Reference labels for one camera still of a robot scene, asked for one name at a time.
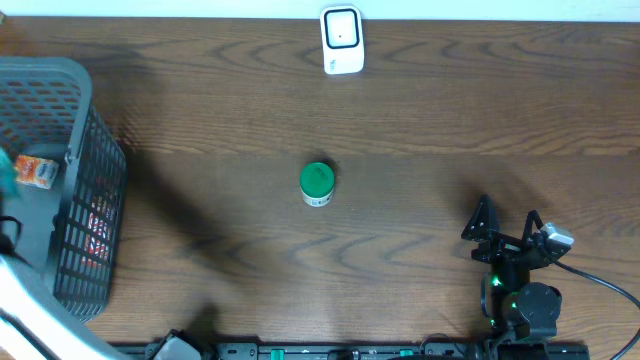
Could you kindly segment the red candy bar wrapper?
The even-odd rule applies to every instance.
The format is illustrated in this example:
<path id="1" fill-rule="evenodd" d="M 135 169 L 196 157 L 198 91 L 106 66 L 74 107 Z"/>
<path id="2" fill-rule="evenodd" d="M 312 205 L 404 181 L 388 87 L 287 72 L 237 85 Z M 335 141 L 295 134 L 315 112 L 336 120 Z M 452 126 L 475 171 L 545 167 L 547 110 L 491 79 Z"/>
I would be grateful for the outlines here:
<path id="1" fill-rule="evenodd" d="M 82 258 L 82 264 L 90 268 L 102 267 L 111 256 L 113 208 L 109 198 L 95 195 L 91 203 L 91 211 L 87 222 L 88 233 L 85 235 L 83 250 L 88 256 Z"/>

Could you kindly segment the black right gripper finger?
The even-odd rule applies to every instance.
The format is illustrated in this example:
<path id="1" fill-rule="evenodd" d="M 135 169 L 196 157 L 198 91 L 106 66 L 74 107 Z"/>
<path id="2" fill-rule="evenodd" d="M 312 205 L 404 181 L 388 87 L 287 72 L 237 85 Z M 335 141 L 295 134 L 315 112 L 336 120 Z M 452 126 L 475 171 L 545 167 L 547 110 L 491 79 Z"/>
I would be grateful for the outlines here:
<path id="1" fill-rule="evenodd" d="M 540 237 L 539 230 L 544 226 L 539 213 L 536 210 L 528 212 L 524 230 L 522 234 L 522 242 L 528 243 L 532 240 L 537 240 Z"/>
<path id="2" fill-rule="evenodd" d="M 467 241 L 489 241 L 500 231 L 495 205 L 488 195 L 482 195 L 473 215 L 462 231 L 461 238 Z"/>

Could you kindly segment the green lid jar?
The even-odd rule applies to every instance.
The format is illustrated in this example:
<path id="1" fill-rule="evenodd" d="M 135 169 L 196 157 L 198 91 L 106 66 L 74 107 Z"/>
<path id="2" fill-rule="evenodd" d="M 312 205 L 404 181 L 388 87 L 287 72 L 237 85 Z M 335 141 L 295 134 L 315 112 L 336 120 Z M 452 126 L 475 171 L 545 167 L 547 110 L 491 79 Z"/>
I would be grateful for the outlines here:
<path id="1" fill-rule="evenodd" d="M 307 205 L 323 207 L 333 197 L 335 174 L 325 163 L 309 163 L 301 171 L 299 184 L 303 200 Z"/>

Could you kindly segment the orange small box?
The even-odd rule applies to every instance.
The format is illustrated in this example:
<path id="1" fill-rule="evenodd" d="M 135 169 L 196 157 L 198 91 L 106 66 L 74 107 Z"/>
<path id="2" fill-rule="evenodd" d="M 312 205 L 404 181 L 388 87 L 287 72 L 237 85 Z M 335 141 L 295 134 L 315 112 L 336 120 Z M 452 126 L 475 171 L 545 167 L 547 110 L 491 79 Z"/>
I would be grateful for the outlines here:
<path id="1" fill-rule="evenodd" d="M 49 190 L 57 177 L 59 164 L 50 159 L 19 155 L 14 168 L 18 183 Z"/>

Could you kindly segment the teal wipes packet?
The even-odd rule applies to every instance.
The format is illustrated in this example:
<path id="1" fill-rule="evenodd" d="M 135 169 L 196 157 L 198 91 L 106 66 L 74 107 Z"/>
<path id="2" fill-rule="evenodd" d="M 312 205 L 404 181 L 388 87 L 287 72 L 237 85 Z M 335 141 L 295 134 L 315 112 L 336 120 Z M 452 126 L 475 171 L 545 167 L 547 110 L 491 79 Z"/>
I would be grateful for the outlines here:
<path id="1" fill-rule="evenodd" d="M 0 181 L 1 193 L 8 198 L 19 196 L 19 188 L 16 182 L 17 172 L 4 149 L 0 150 Z"/>

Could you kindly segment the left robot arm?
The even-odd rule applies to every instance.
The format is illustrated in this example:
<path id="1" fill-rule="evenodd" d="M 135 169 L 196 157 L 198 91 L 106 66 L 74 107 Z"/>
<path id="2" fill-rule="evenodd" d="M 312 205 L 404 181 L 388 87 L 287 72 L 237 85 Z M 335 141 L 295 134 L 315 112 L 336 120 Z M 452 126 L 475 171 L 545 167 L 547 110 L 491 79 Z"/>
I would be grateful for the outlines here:
<path id="1" fill-rule="evenodd" d="M 156 345 L 113 346 L 86 323 L 103 303 L 70 293 L 60 297 L 23 260 L 1 257 L 1 346 L 14 357 L 37 359 L 205 359 L 206 353 L 176 331 Z"/>

